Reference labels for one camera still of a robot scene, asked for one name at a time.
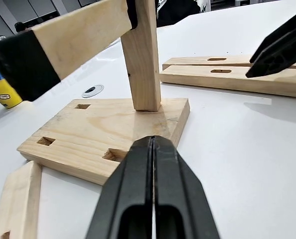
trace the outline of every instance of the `wooden stick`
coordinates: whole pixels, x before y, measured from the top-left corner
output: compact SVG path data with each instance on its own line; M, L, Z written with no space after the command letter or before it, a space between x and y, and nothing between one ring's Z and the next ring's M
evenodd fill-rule
M29 162L8 175L0 199L0 239L35 239L41 167Z
M165 83L249 91L296 97L296 69L246 78L249 67L169 66L160 74Z
M157 112L161 96L154 1L136 0L136 10L137 28L121 37L133 104L137 111Z
M32 28L61 80L132 28L126 0L101 0Z
M170 58L162 65L165 70L171 65L190 66L246 66L251 67L251 55L239 56L201 56L201 57L175 57ZM296 63L290 68L296 69Z

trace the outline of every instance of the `plywood base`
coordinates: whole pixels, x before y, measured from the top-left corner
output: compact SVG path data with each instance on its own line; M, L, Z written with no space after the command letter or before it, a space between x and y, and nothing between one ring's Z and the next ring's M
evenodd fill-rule
M103 185L133 142L160 135L178 145L188 99L163 99L158 112L136 112L132 99L73 100L26 140L28 160Z
M8 175L0 199L0 239L35 239L41 167L29 162Z
M296 69L247 78L249 67L171 65L160 74L165 83L296 97Z

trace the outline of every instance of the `white tabletop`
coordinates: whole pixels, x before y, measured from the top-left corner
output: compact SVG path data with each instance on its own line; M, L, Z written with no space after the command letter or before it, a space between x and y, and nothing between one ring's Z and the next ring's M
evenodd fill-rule
M179 56L252 54L294 14L296 0L282 0L190 16L158 31L160 64ZM131 97L120 43L35 102L8 111L0 105L0 194L7 174L25 163L16 148L94 84L105 86L95 98ZM161 93L189 98L178 151L202 182L221 238L296 239L296 99L167 84ZM44 168L38 238L84 238L100 192Z

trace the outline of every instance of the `wooden plank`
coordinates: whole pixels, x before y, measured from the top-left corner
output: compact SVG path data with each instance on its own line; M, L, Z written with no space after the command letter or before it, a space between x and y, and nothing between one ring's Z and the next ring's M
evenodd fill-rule
M170 66L160 74L165 83L249 91L296 97L296 69L246 78L249 67Z
M251 67L251 55L239 56L201 56L201 57L175 57L170 58L162 65L165 70L171 65L190 65L190 66L245 66ZM296 69L296 63L290 68Z
M160 135L178 145L188 99L163 99L158 112L136 112L132 99L73 100L26 140L28 160L103 185L137 139Z
M101 0L32 30L61 80L131 29L126 0Z
M0 198L0 239L35 239L41 167L29 162L8 175Z
M154 1L135 0L138 26L125 33L125 55L134 108L157 112L160 107L160 81Z

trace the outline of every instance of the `rectangular hole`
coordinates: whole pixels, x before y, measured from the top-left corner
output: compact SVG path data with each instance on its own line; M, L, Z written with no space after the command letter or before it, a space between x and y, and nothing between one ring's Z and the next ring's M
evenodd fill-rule
M225 61L227 58L209 58L208 61Z
M90 106L90 104L78 104L75 109L82 109L85 110Z
M4 233L4 234L0 237L0 239L9 239L9 234L10 234L10 232L6 232L6 233Z
M109 148L102 158L110 161L121 162L126 157L126 155L127 152L123 150Z
M231 70L212 70L211 73L230 73Z
M42 137L42 138L39 139L39 141L37 143L43 144L43 145L46 145L46 146L50 146L54 141L55 141L54 138Z

